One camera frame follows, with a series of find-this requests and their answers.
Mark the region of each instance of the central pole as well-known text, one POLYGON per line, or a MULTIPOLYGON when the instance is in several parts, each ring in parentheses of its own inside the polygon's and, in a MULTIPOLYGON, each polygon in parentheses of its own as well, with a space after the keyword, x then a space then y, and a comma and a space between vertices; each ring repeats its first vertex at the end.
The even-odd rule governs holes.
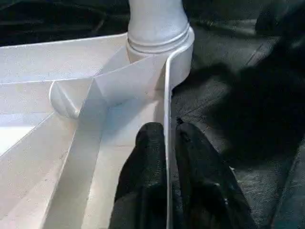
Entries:
POLYGON ((188 37, 182 0, 129 0, 129 49, 153 54, 173 50, 188 37))

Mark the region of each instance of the white painted surface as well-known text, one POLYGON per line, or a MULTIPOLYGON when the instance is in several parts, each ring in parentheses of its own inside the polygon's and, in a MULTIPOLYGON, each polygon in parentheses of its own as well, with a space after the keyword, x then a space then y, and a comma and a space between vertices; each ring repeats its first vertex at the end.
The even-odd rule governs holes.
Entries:
POLYGON ((0 156, 49 115, 50 113, 0 114, 0 156))
POLYGON ((77 119, 92 81, 92 78, 54 81, 49 93, 53 109, 64 117, 77 119))
POLYGON ((127 34, 0 47, 0 83, 92 77, 122 46, 127 34))
POLYGON ((129 0, 128 41, 136 51, 164 53, 187 39, 189 23, 182 0, 129 0))
MULTIPOLYGON (((44 183, 44 177, 58 167, 66 155, 74 129, 74 123, 51 114, 0 157, 0 228, 6 228, 1 225, 19 225, 19 219, 23 220, 29 214, 28 208, 37 216, 41 215, 40 211, 35 211, 35 205, 44 202, 44 196, 48 196, 46 192, 50 191, 44 189, 41 182, 44 183), (37 190, 40 194, 32 199, 31 191, 35 187, 41 187, 37 190), (33 205, 23 209, 22 202, 27 198, 33 200, 33 205)), ((47 185, 54 189, 54 182, 47 185)))

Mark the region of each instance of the dark floor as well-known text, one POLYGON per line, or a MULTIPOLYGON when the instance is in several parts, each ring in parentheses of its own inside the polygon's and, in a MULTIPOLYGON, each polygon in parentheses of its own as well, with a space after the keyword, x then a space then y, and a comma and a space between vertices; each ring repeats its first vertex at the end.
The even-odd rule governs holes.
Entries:
POLYGON ((235 168, 258 227, 269 228, 303 138, 305 87, 295 88, 284 70, 235 74, 268 56, 277 38, 194 30, 193 72, 175 88, 172 109, 199 126, 235 168))

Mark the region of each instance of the white column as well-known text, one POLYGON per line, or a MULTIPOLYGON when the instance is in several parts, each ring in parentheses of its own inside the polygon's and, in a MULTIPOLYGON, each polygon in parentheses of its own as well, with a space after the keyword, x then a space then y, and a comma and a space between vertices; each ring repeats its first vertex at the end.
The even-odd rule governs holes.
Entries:
POLYGON ((189 23, 182 0, 129 0, 129 4, 128 49, 132 52, 164 53, 187 40, 189 23))

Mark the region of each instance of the black fabric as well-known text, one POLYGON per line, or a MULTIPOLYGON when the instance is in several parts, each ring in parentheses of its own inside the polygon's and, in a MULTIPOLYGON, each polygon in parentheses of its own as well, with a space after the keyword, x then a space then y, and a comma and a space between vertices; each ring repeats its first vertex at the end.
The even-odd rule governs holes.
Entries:
POLYGON ((304 0, 276 0, 261 12, 255 29, 262 35, 291 36, 305 32, 304 21, 304 0))
POLYGON ((62 41, 127 31, 127 1, 16 0, 0 4, 0 46, 62 41))
POLYGON ((268 40, 194 30, 200 70, 174 89, 172 109, 223 154, 256 224, 269 228, 305 133, 304 36, 282 38, 272 50, 268 40), (211 66, 219 61, 227 66, 211 66))
POLYGON ((188 228, 256 228, 233 172, 196 126, 177 127, 175 152, 188 228))
POLYGON ((163 127, 148 123, 121 171, 109 229, 164 229, 166 214, 163 127))
POLYGON ((272 228, 305 228, 305 144, 301 145, 277 207, 272 228))

